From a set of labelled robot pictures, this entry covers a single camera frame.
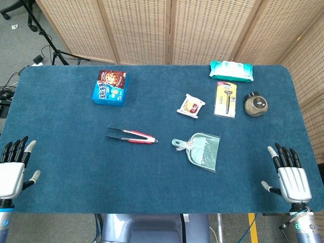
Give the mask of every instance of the red tongs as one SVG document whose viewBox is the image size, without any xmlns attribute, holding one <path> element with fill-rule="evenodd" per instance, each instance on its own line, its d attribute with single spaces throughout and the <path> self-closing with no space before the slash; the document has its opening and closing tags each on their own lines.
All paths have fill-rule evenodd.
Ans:
<svg viewBox="0 0 324 243">
<path fill-rule="evenodd" d="M 128 130 L 123 130 L 123 129 L 118 129 L 118 128 L 108 128 L 108 129 L 113 129 L 113 130 L 121 131 L 123 133 L 129 133 L 129 134 L 137 135 L 137 136 L 143 137 L 145 139 L 119 138 L 119 137 L 113 137 L 113 136 L 110 136 L 110 135 L 106 135 L 109 138 L 126 140 L 126 141 L 129 141 L 131 143 L 148 143 L 148 144 L 157 143 L 157 139 L 153 138 L 151 135 L 146 135 L 144 133 L 140 133 L 140 132 L 136 132 L 136 131 L 128 131 Z"/>
</svg>

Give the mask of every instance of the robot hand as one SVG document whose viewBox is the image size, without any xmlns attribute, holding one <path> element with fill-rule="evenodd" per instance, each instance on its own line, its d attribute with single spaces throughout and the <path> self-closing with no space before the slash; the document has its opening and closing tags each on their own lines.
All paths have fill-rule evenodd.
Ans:
<svg viewBox="0 0 324 243">
<path fill-rule="evenodd" d="M 280 189 L 269 186 L 265 181 L 261 181 L 262 186 L 269 192 L 282 195 L 284 200 L 290 204 L 309 202 L 312 195 L 297 153 L 292 148 L 290 153 L 288 149 L 277 143 L 275 146 L 279 155 L 270 146 L 268 146 L 268 151 L 278 174 Z"/>
<path fill-rule="evenodd" d="M 32 178 L 23 182 L 24 173 L 30 157 L 30 153 L 36 144 L 33 140 L 25 148 L 28 137 L 21 141 L 8 143 L 0 159 L 0 199 L 14 199 L 19 196 L 22 190 L 36 183 L 40 171 L 35 171 Z"/>
</svg>

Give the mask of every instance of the blue felt tablecloth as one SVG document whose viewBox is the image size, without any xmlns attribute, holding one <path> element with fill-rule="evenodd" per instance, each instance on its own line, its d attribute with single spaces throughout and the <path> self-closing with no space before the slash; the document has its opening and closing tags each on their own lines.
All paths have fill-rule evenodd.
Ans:
<svg viewBox="0 0 324 243">
<path fill-rule="evenodd" d="M 91 100 L 98 71 L 128 72 L 124 107 Z M 26 171 L 35 186 L 14 200 L 17 211 L 49 213 L 286 212 L 290 205 L 261 186 L 279 186 L 268 145 L 295 148 L 319 211 L 324 190 L 293 82 L 282 66 L 255 66 L 254 82 L 237 84 L 235 119 L 213 115 L 216 80 L 209 66 L 43 66 L 23 71 L 0 147 L 37 140 Z M 244 95 L 259 91 L 268 112 L 250 117 Z M 186 93 L 206 105 L 194 119 L 176 112 Z M 151 134 L 157 144 L 105 137 L 106 127 Z M 216 173 L 192 165 L 173 138 L 221 137 Z"/>
</svg>

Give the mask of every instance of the blue cardboard box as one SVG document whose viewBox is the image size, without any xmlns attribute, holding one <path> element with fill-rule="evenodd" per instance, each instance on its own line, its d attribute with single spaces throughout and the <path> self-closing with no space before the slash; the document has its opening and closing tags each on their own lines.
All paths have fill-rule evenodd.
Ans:
<svg viewBox="0 0 324 243">
<path fill-rule="evenodd" d="M 100 70 L 92 100 L 100 105 L 123 106 L 128 86 L 128 75 L 123 71 Z"/>
</svg>

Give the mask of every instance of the floor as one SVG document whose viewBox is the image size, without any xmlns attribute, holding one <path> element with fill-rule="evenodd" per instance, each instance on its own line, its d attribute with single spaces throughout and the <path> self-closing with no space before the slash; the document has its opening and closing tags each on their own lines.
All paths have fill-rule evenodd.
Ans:
<svg viewBox="0 0 324 243">
<path fill-rule="evenodd" d="M 0 9 L 3 9 L 13 0 L 0 1 Z M 46 32 L 52 36 L 53 43 L 58 49 L 66 51 L 64 45 L 54 32 L 40 9 L 34 5 L 34 14 Z M 41 54 L 41 48 L 47 45 L 44 37 L 32 32 L 27 27 L 27 13 L 19 8 L 9 13 L 10 20 L 0 16 L 0 86 L 3 86 L 12 73 L 18 72 L 23 67 L 33 64 L 33 59 Z M 43 50 L 45 59 L 44 65 L 50 65 L 50 51 L 46 47 Z M 71 65 L 76 60 L 68 60 Z M 97 61 L 81 61 L 81 65 L 101 65 Z M 10 84 L 18 81 L 15 75 Z M 0 119 L 0 131 L 2 131 L 5 120 Z M 259 242 L 278 243 L 285 242 L 278 230 L 278 226 L 287 221 L 287 216 L 262 216 L 256 219 Z M 247 214 L 224 214 L 223 220 L 223 242 L 238 242 L 249 226 Z M 216 230 L 217 216 L 210 215 L 210 226 Z M 29 242 L 92 242 L 95 235 L 95 219 L 89 214 L 15 214 L 13 224 L 10 228 L 8 243 L 29 243 Z M 211 233 L 211 242 L 216 242 Z M 250 234 L 244 242 L 251 242 Z"/>
</svg>

